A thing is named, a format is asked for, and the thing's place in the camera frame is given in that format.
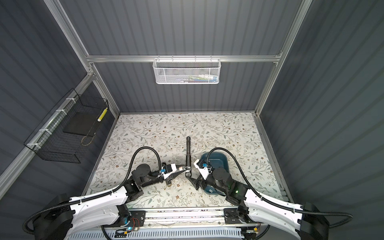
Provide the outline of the black stapler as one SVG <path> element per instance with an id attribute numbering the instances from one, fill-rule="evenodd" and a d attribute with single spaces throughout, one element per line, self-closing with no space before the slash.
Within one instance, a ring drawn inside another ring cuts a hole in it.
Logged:
<path id="1" fill-rule="evenodd" d="M 186 166 L 189 167 L 189 171 L 186 172 L 186 177 L 191 177 L 191 137 L 187 137 L 186 146 Z"/>

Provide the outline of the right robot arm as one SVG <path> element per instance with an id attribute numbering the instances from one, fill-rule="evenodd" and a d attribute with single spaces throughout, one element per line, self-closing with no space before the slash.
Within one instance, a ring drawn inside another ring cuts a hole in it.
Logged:
<path id="1" fill-rule="evenodd" d="M 299 213 L 299 210 L 316 210 L 312 204 L 301 206 L 277 200 L 263 194 L 255 194 L 251 187 L 233 180 L 224 168 L 212 168 L 207 164 L 195 168 L 200 172 L 193 183 L 197 188 L 207 186 L 225 196 L 227 202 L 237 206 L 241 222 L 259 222 L 283 230 L 300 240 L 327 240 L 330 223 L 324 216 Z"/>

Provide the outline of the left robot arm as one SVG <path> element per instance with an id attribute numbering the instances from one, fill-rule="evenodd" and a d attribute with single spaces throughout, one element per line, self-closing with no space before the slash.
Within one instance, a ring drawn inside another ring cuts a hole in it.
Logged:
<path id="1" fill-rule="evenodd" d="M 151 171 L 147 164 L 139 165 L 121 188 L 112 188 L 88 196 L 56 196 L 42 213 L 32 218 L 36 240 L 64 240 L 70 235 L 97 226 L 133 226 L 127 203 L 143 195 L 143 188 L 189 172 L 190 167 L 163 164 L 159 171 Z"/>

